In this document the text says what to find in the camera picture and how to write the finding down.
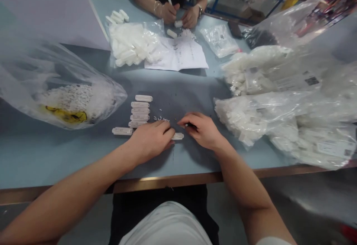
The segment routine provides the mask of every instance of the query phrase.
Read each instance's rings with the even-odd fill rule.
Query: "sticker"
[[[331,156],[350,159],[356,150],[356,144],[347,141],[328,139],[317,143],[317,150]]]
[[[319,84],[317,77],[310,71],[305,71],[302,74],[282,78],[274,81],[279,91],[300,91],[306,87]]]

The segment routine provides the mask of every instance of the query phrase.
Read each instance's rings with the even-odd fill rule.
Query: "white paper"
[[[356,144],[347,141],[325,140],[317,143],[317,149],[324,154],[350,159],[356,149]]]
[[[208,68],[202,46],[194,40],[185,37],[160,38],[160,40],[162,48],[167,52],[157,63],[150,64],[145,61],[145,68],[174,71],[187,68]]]

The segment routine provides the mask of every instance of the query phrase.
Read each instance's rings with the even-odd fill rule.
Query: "white plastic component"
[[[130,119],[132,121],[148,121],[150,119],[149,115],[131,115]]]
[[[119,10],[119,13],[124,17],[125,22],[129,22],[129,16],[122,10]]]
[[[109,16],[106,16],[105,19],[107,20],[107,22],[109,24],[115,24],[116,25],[116,22],[113,19],[111,19]]]
[[[173,32],[171,29],[167,30],[167,34],[174,39],[177,38],[177,34],[175,32]]]
[[[137,128],[145,123],[148,123],[148,122],[129,122],[129,127],[130,128]]]
[[[176,27],[176,28],[181,28],[182,25],[183,25],[182,20],[175,21],[175,27]]]
[[[132,114],[150,114],[150,109],[145,108],[133,108],[131,109]]]
[[[172,137],[171,140],[182,140],[183,138],[183,133],[175,133],[174,137]]]
[[[111,15],[110,18],[113,19],[117,24],[124,23],[124,20],[121,20],[119,17],[117,17],[115,15]]]
[[[131,102],[132,108],[149,108],[150,104],[147,102]]]
[[[134,132],[131,128],[115,127],[112,129],[114,135],[132,135]]]
[[[154,99],[153,99],[152,96],[144,96],[144,95],[139,95],[139,94],[137,94],[137,95],[135,96],[135,100],[136,100],[136,101],[139,101],[139,102],[151,102],[151,101],[153,101]]]

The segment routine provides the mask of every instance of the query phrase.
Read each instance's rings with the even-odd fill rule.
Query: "table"
[[[118,9],[123,9],[131,22],[156,19],[137,8],[132,0],[92,1],[103,22],[105,15]],[[203,16],[193,30],[206,55],[207,70],[145,70],[143,64],[113,69],[109,66],[110,52],[67,46],[84,61],[120,83],[127,91],[128,99],[105,121],[92,128],[75,131],[32,119],[0,101],[0,204],[31,201],[54,183],[124,143],[127,137],[114,136],[111,129],[128,125],[130,103],[136,94],[152,95],[151,115],[169,119],[177,132],[183,130],[175,122],[188,111],[211,116],[248,165],[256,169],[259,177],[322,171],[311,166],[289,166],[286,158],[266,138],[259,140],[247,152],[219,122],[213,99],[225,99],[231,95],[219,67],[228,59],[218,59],[212,53],[199,29],[222,23],[226,22]],[[249,51],[244,41],[237,42],[244,52]],[[165,151],[122,177],[109,192],[218,181],[222,181],[222,176],[212,153],[186,135],[182,141],[176,142],[172,150]]]

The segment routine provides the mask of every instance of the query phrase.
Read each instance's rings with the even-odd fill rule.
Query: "table edge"
[[[353,159],[343,168],[357,167],[357,159]],[[254,169],[258,178],[288,176],[329,171],[316,166],[293,165],[286,167]],[[163,177],[145,177],[118,180],[107,193],[124,193],[140,190],[159,189],[165,187],[192,186],[197,184],[212,184],[223,182],[221,172],[184,174]],[[51,186],[9,188],[0,190],[0,206],[34,201]]]

